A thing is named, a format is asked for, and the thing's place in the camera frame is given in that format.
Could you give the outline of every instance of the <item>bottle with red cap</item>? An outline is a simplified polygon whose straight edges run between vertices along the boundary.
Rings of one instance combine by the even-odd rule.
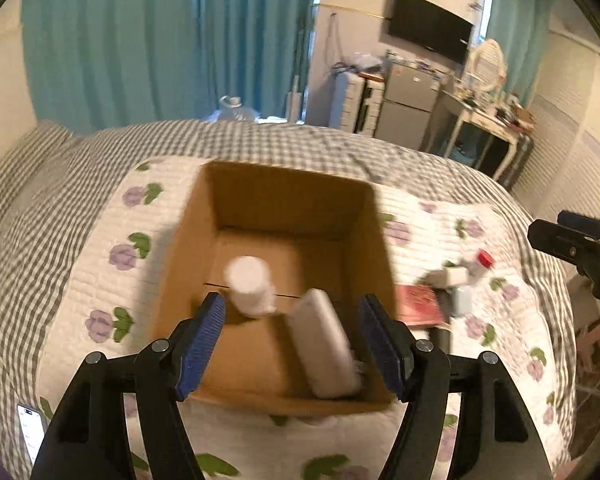
[[[463,266],[466,267],[469,272],[468,285],[479,282],[487,271],[493,267],[494,263],[495,260],[493,257],[484,249],[478,251],[472,262],[463,263]]]

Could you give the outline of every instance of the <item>blue gripper pad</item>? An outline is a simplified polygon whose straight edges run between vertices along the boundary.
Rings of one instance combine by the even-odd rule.
[[[366,346],[380,370],[384,386],[403,400],[406,381],[413,370],[413,335],[407,327],[398,326],[397,321],[389,318],[373,294],[360,299],[358,323]]]
[[[189,320],[171,354],[176,399],[182,402],[200,386],[206,365],[216,347],[226,309],[217,292],[210,292]]]

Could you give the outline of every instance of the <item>metal bolt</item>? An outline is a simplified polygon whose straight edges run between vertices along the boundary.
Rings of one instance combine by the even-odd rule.
[[[87,357],[85,357],[84,360],[90,365],[94,365],[100,360],[101,357],[102,354],[100,352],[91,352],[90,354],[87,354]]]
[[[498,362],[498,356],[493,352],[485,352],[482,354],[482,358],[484,362],[489,363],[490,365],[494,365]]]
[[[433,343],[428,339],[418,339],[416,341],[416,348],[421,352],[431,352],[433,350]]]
[[[159,354],[169,348],[169,342],[166,339],[156,339],[151,343],[151,350]]]

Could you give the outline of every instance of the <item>checkered bedsheet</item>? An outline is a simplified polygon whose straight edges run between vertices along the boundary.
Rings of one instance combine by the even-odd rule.
[[[80,137],[43,121],[0,161],[0,459],[25,479],[30,464],[16,404],[37,406],[34,381],[46,328],[72,265],[110,194],[138,162],[190,155],[361,178],[428,200],[487,203],[509,222],[524,280],[538,294],[557,369],[555,407],[573,433],[575,345],[562,270],[531,249],[531,218],[499,185],[451,160],[311,126],[161,123]]]

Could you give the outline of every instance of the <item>smartphone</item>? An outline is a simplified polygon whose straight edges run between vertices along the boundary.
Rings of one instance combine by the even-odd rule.
[[[46,421],[40,412],[20,404],[18,404],[18,417],[20,418],[24,443],[27,446],[27,451],[33,464],[36,461],[38,451],[45,437]]]

